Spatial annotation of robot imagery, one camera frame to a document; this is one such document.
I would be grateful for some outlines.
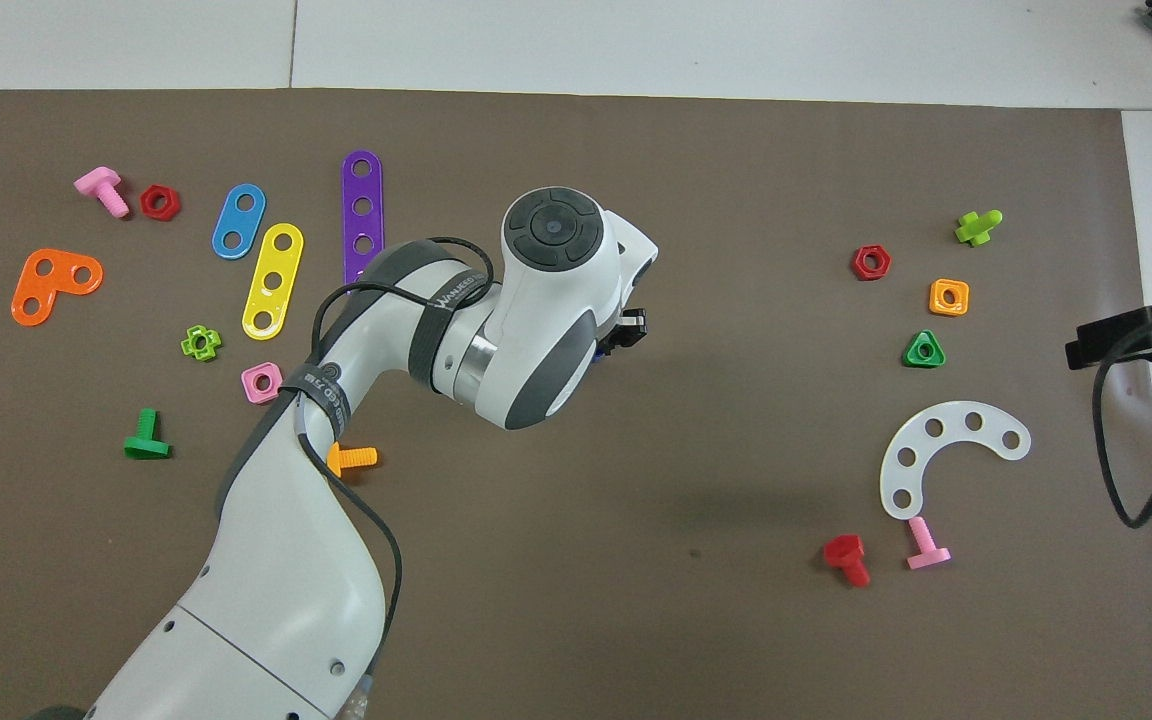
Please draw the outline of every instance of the green nut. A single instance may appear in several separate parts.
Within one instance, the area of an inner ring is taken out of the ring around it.
[[[185,332],[184,340],[180,341],[180,351],[188,357],[200,363],[214,361],[217,348],[220,347],[220,333],[209,331],[204,325],[195,325]]]
[[[923,331],[910,341],[902,361],[910,367],[940,367],[945,364],[945,351],[932,331]]]

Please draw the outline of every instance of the toy bolt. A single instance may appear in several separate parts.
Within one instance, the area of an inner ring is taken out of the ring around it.
[[[76,179],[74,187],[86,197],[100,200],[111,215],[122,218],[127,215],[128,209],[127,202],[123,202],[122,197],[114,190],[114,185],[120,182],[123,182],[123,179],[119,177],[118,173],[101,165],[101,167],[88,173],[86,176]]]
[[[990,232],[1001,222],[1002,213],[998,210],[990,210],[984,215],[968,213],[958,219],[958,229],[954,234],[958,242],[970,242],[972,247],[979,247],[990,242]]]
[[[910,532],[914,532],[914,541],[918,543],[918,555],[907,560],[910,570],[927,568],[929,564],[945,562],[950,559],[950,552],[943,547],[937,547],[937,541],[932,539],[931,530],[927,530],[927,521],[922,516],[914,516],[909,520]]]
[[[123,454],[136,460],[157,460],[166,457],[172,452],[172,446],[154,439],[154,426],[159,420],[159,414],[152,407],[141,410],[141,419],[136,423],[136,437],[129,437],[123,441]]]
[[[869,584],[869,570],[861,562],[865,556],[865,546],[859,536],[839,536],[824,546],[824,561],[831,568],[838,568],[846,575],[852,588],[864,588]]]
[[[340,450],[340,444],[333,442],[328,448],[328,468],[340,477],[342,468],[370,468],[376,464],[378,455],[376,447],[355,447],[350,450]]]

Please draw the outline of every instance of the orange square nut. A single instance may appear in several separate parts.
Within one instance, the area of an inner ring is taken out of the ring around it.
[[[970,295],[972,295],[972,288],[963,281],[952,281],[947,278],[937,279],[932,283],[932,295],[927,302],[927,310],[937,314],[968,314]]]

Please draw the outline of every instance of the green bolt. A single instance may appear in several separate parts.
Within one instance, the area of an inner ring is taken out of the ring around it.
[[[136,420],[136,437],[123,441],[123,454],[136,460],[158,460],[172,454],[172,446],[154,439],[154,425],[159,414],[152,407],[142,407],[141,418]]]
[[[983,217],[976,213],[968,213],[958,219],[958,229],[954,232],[958,242],[970,242],[972,247],[982,247],[990,242],[990,232],[1002,222],[1002,213],[998,210],[990,210]]]

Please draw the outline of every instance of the robotic arm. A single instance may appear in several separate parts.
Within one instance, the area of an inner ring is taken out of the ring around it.
[[[325,720],[347,717],[351,694],[365,700],[380,575],[300,438],[324,457],[387,370],[499,427],[529,427],[558,412],[600,346],[645,333],[641,313],[622,314],[657,256],[634,225],[551,187],[515,200],[500,233],[499,286],[431,241],[393,247],[362,274],[424,302],[349,296],[234,460],[204,568],[88,717]]]

